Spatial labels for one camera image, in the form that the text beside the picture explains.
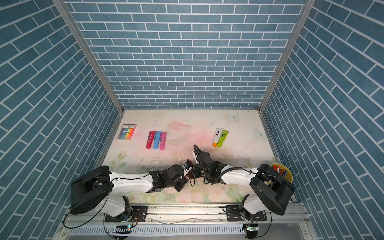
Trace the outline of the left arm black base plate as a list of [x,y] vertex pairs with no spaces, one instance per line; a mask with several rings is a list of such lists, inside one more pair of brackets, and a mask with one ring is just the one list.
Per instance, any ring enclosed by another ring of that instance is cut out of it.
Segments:
[[105,216],[106,223],[142,223],[145,222],[148,213],[148,206],[132,206],[131,210],[124,212],[117,217],[111,217],[110,215]]

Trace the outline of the magenta toothpaste tube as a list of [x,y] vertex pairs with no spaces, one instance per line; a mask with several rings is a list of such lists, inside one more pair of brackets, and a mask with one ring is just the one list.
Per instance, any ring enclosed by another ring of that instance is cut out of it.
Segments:
[[161,132],[161,135],[160,135],[160,146],[159,146],[161,151],[163,151],[165,149],[166,138],[167,138],[167,132]]

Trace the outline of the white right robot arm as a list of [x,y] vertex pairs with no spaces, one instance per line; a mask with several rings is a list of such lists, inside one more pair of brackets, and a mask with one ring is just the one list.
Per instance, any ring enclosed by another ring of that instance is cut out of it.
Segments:
[[247,194],[239,206],[243,218],[249,219],[264,210],[279,216],[285,214],[295,188],[271,166],[261,164],[254,169],[232,167],[214,161],[208,152],[197,145],[194,145],[193,156],[197,163],[194,177],[202,177],[210,185],[233,184],[250,187],[254,191],[252,195]]

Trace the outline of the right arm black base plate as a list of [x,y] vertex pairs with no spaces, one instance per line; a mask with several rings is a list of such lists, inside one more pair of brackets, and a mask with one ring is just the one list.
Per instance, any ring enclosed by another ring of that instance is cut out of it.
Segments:
[[267,215],[265,211],[260,211],[256,214],[251,214],[245,210],[245,208],[238,205],[228,205],[222,208],[225,212],[228,222],[265,222],[267,221]]

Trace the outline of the red toothpaste tube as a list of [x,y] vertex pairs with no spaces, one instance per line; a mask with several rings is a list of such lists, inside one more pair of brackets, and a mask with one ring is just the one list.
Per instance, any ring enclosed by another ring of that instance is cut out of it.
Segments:
[[156,131],[149,131],[146,148],[150,149],[155,138]]

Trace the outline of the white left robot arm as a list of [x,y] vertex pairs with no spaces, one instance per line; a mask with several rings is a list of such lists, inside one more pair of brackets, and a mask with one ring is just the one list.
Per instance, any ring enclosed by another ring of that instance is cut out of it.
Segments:
[[108,166],[98,167],[72,181],[70,213],[80,215],[98,208],[111,217],[129,214],[129,199],[117,194],[158,193],[172,187],[179,192],[189,181],[187,172],[191,169],[189,161],[141,175],[119,174],[112,172]]

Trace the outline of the white pink-capped toothpaste tube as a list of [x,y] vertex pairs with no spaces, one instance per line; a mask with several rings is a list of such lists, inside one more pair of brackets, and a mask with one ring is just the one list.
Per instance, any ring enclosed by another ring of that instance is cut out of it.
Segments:
[[186,169],[184,169],[184,176],[185,176],[185,179],[187,182],[193,177],[191,171],[186,170]]

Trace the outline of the blue toothpaste tube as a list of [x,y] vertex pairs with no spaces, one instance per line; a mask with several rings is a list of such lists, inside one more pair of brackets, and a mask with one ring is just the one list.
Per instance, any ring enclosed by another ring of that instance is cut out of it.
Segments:
[[156,131],[155,132],[155,137],[154,137],[154,144],[153,144],[153,149],[157,150],[159,148],[160,144],[160,138],[161,138],[162,131]]

